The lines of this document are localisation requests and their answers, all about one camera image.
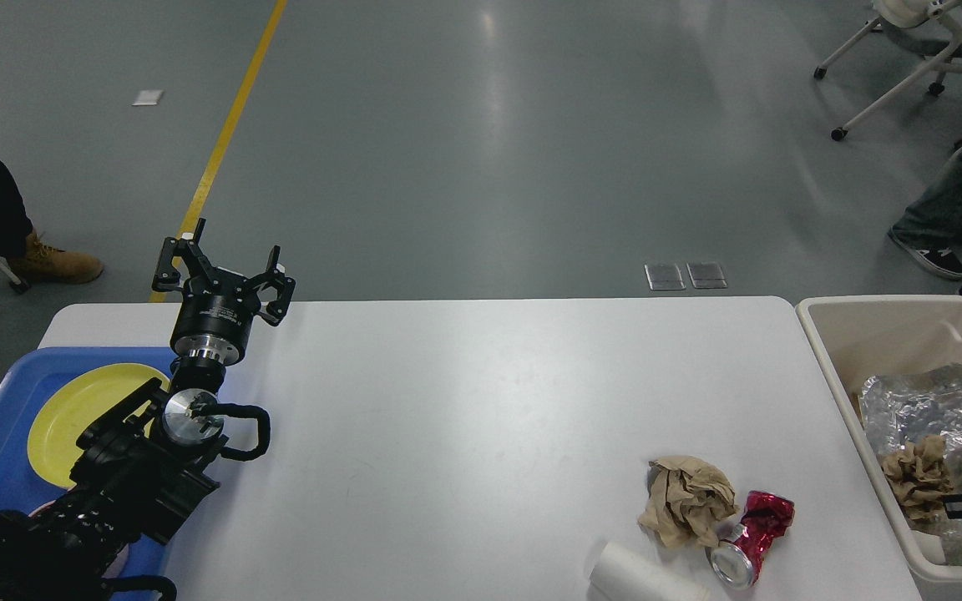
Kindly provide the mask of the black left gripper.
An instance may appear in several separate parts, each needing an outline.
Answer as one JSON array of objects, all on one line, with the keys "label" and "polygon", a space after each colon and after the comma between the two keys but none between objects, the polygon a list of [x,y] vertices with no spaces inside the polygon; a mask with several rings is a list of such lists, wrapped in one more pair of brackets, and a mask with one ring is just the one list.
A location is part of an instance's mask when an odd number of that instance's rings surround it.
[{"label": "black left gripper", "polygon": [[252,322],[278,326],[289,311],[296,281],[284,273],[281,247],[271,248],[262,273],[235,289],[229,271],[214,266],[200,247],[206,220],[191,232],[165,237],[152,278],[155,293],[179,292],[180,312],[170,336],[178,357],[214,359],[233,366],[246,357]]}]

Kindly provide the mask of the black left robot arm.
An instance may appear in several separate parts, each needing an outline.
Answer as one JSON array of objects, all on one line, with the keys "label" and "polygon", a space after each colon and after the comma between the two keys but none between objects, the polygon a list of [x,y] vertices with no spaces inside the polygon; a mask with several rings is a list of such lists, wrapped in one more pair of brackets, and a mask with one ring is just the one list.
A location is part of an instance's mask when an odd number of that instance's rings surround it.
[{"label": "black left robot arm", "polygon": [[148,591],[175,600],[171,578],[115,577],[114,560],[148,537],[166,545],[219,484],[205,469],[249,462],[271,445],[271,418],[258,406],[222,402],[226,369],[243,361],[252,323],[282,323],[296,282],[278,245],[261,273],[210,262],[200,240],[168,237],[152,280],[182,304],[170,336],[167,385],[149,379],[85,427],[70,469],[73,486],[34,513],[0,510],[0,600],[110,600]]}]

